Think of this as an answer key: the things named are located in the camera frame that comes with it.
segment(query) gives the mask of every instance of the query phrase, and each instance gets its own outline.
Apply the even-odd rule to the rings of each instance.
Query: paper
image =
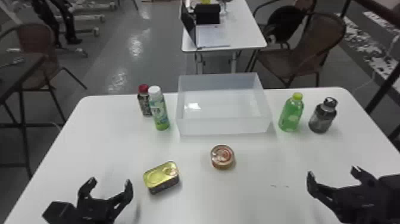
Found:
[[[198,48],[229,46],[225,28],[222,24],[197,25],[196,45]]]

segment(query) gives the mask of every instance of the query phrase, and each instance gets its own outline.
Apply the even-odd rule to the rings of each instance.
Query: rectangular tin can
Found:
[[[145,185],[151,194],[156,194],[179,183],[179,171],[176,163],[168,161],[143,174]]]

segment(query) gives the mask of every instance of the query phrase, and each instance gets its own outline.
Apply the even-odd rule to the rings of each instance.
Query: white bottle cap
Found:
[[[148,89],[149,97],[158,98],[161,96],[161,88],[159,86],[151,86]]]

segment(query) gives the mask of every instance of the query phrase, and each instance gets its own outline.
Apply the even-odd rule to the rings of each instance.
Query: black table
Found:
[[[350,2],[352,0],[346,0],[343,7],[341,17],[343,18],[349,8]],[[388,22],[394,24],[400,29],[400,0],[353,0],[368,10],[381,16]],[[395,67],[394,71],[390,76],[383,82],[382,86],[379,88],[378,92],[368,103],[365,111],[370,114],[386,95],[386,93],[392,88],[393,84],[400,77],[400,63]]]
[[[0,164],[0,167],[25,167],[29,178],[32,177],[32,170],[30,168],[29,160],[29,148],[26,133],[26,121],[23,104],[23,82],[31,76],[36,69],[38,69],[45,61],[45,57],[40,53],[28,53],[28,54],[0,54],[0,65],[9,63],[15,57],[24,57],[25,62],[15,65],[4,67],[0,69],[0,106],[4,105],[8,114],[12,119],[12,123],[0,123],[0,128],[16,127],[19,128],[23,136],[23,148],[24,148],[24,163],[7,163]],[[18,123],[10,109],[6,105],[6,100],[14,93],[18,92],[20,101],[20,123]]]

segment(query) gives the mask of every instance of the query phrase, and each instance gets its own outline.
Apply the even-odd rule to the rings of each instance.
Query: dark gray bottle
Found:
[[[333,119],[337,115],[335,107],[338,101],[332,97],[327,97],[322,104],[318,104],[315,108],[314,114],[311,116],[308,126],[313,132],[325,133]]]

